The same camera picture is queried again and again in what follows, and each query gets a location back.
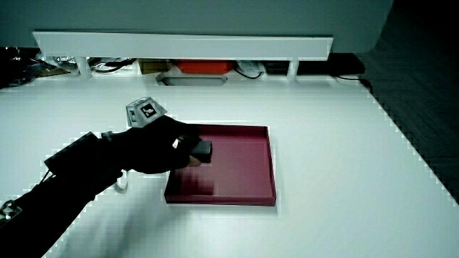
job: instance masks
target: hand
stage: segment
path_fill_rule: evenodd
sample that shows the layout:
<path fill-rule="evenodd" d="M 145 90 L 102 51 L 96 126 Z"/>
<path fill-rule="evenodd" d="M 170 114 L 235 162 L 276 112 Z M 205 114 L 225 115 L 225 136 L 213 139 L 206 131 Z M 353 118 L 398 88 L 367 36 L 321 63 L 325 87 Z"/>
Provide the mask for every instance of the hand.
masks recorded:
<path fill-rule="evenodd" d="M 162 116 L 144 128 L 131 128 L 122 133 L 103 133 L 107 140 L 105 149 L 108 158 L 116 166 L 125 169 L 154 174 L 186 166 L 199 166 L 201 162 L 189 155 L 191 145 L 185 148 L 173 147 L 177 138 L 199 142 L 199 130 Z"/>

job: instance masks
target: white tabletop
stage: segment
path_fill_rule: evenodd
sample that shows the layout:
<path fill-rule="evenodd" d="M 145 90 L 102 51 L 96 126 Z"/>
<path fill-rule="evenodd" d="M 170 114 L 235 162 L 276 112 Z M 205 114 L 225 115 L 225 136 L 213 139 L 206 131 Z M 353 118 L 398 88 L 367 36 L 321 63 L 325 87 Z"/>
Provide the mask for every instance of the white tabletop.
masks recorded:
<path fill-rule="evenodd" d="M 125 130 L 125 106 L 145 96 L 185 122 L 268 126 L 276 206 L 168 205 L 167 173 L 133 172 L 126 195 L 97 196 L 46 257 L 459 256 L 453 198 L 363 86 L 329 77 L 164 87 L 61 76 L 3 89 L 0 201 L 38 183 L 71 138 Z"/>

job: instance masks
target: black sleeve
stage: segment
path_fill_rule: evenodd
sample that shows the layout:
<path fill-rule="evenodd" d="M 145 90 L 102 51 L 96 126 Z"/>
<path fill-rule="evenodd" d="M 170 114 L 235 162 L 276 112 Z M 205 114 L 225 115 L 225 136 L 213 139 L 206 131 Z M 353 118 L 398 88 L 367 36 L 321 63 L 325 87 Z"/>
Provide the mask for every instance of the black sleeve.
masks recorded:
<path fill-rule="evenodd" d="M 86 204 L 123 175 L 104 145 L 88 133 L 45 161 L 54 175 L 14 201 L 22 211 L 0 228 L 2 257 L 42 257 Z"/>
<path fill-rule="evenodd" d="M 72 184 L 53 177 L 14 201 L 22 212 L 0 228 L 3 257 L 46 254 L 91 201 L 87 194 L 71 189 Z"/>

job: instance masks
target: gray carpet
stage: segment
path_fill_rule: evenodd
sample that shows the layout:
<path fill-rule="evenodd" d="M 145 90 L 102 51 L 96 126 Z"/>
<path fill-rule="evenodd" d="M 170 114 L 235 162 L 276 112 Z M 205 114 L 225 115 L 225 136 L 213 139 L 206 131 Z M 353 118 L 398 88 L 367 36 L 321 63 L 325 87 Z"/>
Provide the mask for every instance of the gray carpet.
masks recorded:
<path fill-rule="evenodd" d="M 452 4 L 394 0 L 376 47 L 357 54 L 373 95 L 459 203 L 459 62 Z"/>

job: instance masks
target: maroon tray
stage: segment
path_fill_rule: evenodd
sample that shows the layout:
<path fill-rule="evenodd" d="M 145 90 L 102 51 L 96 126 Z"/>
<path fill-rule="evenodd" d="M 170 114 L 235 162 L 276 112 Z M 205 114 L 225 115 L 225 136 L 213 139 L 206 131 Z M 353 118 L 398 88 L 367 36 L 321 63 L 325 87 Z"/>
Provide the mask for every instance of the maroon tray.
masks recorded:
<path fill-rule="evenodd" d="M 195 125 L 212 141 L 212 162 L 171 171 L 164 197 L 168 204 L 275 205 L 268 128 Z"/>

